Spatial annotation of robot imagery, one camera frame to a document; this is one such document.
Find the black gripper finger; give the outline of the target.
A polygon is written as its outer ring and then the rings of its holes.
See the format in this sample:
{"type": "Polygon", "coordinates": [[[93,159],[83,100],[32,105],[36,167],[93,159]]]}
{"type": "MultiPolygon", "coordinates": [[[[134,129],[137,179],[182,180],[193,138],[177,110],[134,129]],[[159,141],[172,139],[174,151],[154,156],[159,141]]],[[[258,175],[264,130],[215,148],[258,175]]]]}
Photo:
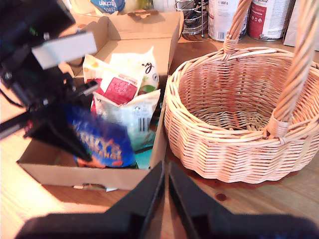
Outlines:
{"type": "Polygon", "coordinates": [[[164,165],[159,162],[125,197],[106,211],[107,239],[143,239],[164,190],[164,165]]]}
{"type": "Polygon", "coordinates": [[[87,162],[92,161],[76,133],[67,123],[61,106],[48,106],[32,111],[24,136],[63,149],[87,162]]]}
{"type": "Polygon", "coordinates": [[[225,207],[202,191],[176,163],[169,163],[169,193],[189,239],[229,239],[225,207]]]}

